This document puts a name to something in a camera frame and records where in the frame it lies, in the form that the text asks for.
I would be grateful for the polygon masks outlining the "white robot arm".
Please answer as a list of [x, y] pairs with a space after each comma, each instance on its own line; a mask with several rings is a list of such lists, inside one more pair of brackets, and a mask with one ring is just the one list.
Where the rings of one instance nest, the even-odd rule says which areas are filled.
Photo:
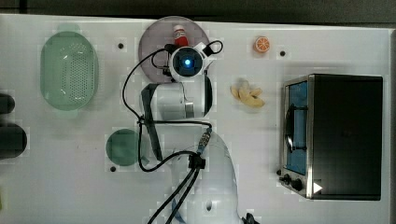
[[167, 44], [163, 67], [170, 83], [147, 85], [141, 91], [144, 117], [158, 164], [171, 171], [173, 192], [148, 222], [168, 209], [165, 224], [248, 224], [237, 212], [238, 192], [229, 150], [204, 117], [212, 106], [212, 87], [206, 74], [215, 52], [205, 44], [180, 47]]

